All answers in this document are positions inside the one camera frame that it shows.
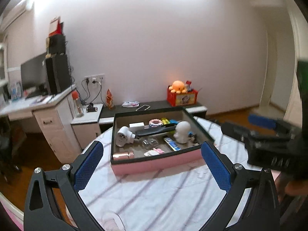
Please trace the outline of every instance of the computer monitor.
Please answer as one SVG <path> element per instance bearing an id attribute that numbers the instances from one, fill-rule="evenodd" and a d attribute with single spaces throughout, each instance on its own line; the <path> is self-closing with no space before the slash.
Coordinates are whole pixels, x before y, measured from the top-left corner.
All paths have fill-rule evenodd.
<path id="1" fill-rule="evenodd" d="M 39 87 L 46 82 L 45 56 L 43 53 L 21 64 L 21 82 L 23 90 Z"/>

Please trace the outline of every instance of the drawer handle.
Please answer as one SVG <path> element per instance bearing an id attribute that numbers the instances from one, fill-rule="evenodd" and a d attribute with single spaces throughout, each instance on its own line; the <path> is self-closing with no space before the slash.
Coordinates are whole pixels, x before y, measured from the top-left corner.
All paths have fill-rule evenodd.
<path id="1" fill-rule="evenodd" d="M 47 121 L 47 122 L 43 121 L 43 124 L 44 124 L 44 125 L 52 124 L 52 120 Z"/>

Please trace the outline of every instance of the black speaker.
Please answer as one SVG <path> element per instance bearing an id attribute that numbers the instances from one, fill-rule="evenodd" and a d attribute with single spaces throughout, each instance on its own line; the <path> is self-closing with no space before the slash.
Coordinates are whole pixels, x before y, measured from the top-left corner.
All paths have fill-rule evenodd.
<path id="1" fill-rule="evenodd" d="M 45 59 L 46 86 L 48 94 L 55 95 L 71 86 L 67 55 L 54 54 Z"/>
<path id="2" fill-rule="evenodd" d="M 47 51 L 49 54 L 65 54 L 65 36 L 56 34 L 47 38 Z"/>

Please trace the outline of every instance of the white tablecloth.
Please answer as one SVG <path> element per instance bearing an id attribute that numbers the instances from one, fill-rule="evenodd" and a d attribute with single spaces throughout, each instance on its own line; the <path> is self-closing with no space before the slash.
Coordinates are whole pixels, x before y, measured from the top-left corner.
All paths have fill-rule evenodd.
<path id="1" fill-rule="evenodd" d="M 196 119 L 214 138 L 218 150 L 233 163 L 260 170 L 247 164 L 243 143 L 224 136 L 219 125 Z M 111 134 L 109 129 L 96 138 L 104 146 L 104 155 L 86 188 L 79 191 L 103 228 L 105 218 L 112 213 L 124 225 L 119 230 L 199 230 L 225 195 L 204 160 L 149 173 L 115 176 L 110 167 Z M 250 189 L 245 190 L 229 225 L 238 221 L 249 192 Z"/>

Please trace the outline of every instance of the blue toothpaste tube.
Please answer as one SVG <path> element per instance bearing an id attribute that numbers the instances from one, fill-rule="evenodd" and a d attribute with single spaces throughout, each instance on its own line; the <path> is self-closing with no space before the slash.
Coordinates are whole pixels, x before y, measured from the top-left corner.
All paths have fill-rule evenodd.
<path id="1" fill-rule="evenodd" d="M 170 148 L 172 148 L 174 151 L 179 151 L 181 150 L 179 148 L 178 145 L 176 145 L 176 143 L 174 142 L 174 140 L 172 140 L 170 137 L 168 136 L 165 136 L 164 137 L 164 141 L 170 146 Z"/>

